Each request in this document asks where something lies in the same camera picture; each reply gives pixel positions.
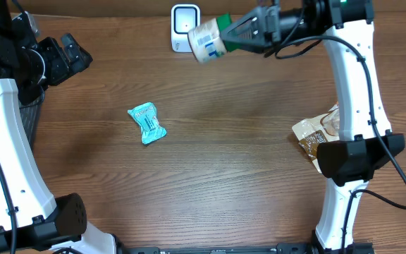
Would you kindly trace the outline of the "green lid jar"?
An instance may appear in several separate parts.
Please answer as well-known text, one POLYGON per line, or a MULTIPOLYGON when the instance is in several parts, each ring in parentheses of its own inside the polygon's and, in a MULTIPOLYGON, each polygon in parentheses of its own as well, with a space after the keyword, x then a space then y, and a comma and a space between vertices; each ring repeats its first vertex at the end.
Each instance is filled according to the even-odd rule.
POLYGON ((221 32, 232 22, 230 14, 226 13, 202 23, 187 33, 190 48, 199 63, 204 64, 221 58, 239 48, 238 44, 225 42, 221 39, 221 32))

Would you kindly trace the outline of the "teal snack wrapper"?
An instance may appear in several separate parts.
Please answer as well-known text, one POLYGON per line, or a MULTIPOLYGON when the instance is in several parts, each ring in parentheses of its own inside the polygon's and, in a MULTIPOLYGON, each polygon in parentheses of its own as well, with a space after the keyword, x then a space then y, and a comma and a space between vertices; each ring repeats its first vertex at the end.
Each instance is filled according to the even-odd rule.
POLYGON ((166 136, 167 131, 160 125, 157 109, 152 102, 146 102, 129 109, 128 114, 140 127, 143 145, 148 145, 166 136))

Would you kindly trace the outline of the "beige dried food pouch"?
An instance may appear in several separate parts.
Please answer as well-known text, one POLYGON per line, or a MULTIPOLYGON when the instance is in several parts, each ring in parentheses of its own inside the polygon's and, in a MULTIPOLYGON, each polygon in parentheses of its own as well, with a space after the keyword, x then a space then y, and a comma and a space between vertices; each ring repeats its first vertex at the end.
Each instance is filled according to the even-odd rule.
POLYGON ((316 170, 321 173, 316 152, 319 144, 339 140, 339 106, 336 103, 325 114, 303 119, 293 127, 299 145, 306 152, 316 170))

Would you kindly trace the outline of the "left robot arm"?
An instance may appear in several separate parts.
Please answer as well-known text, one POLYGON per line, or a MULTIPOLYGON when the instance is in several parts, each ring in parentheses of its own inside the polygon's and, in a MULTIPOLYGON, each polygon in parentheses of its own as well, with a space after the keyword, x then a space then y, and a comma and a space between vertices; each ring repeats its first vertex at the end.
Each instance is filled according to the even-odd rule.
POLYGON ((115 236, 87 220, 78 194, 53 196, 33 157, 21 110, 92 62, 72 35, 36 36, 26 12, 12 17, 0 1, 0 253, 121 253, 115 236))

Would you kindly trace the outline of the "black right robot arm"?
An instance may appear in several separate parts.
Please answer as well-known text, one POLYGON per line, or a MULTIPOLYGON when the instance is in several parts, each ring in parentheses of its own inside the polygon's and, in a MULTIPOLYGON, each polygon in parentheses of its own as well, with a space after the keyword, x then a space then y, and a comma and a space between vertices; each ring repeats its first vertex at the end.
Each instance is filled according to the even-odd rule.
POLYGON ((222 25, 220 36, 230 49, 265 56, 315 40, 323 42, 331 61, 338 96, 337 141, 318 146, 316 160, 326 177, 321 218, 299 253, 372 253, 369 243, 352 237, 361 197, 377 169, 394 162, 405 139, 392 131, 383 109, 373 53, 374 10, 370 1, 305 1, 282 11, 274 1, 240 20, 222 25))

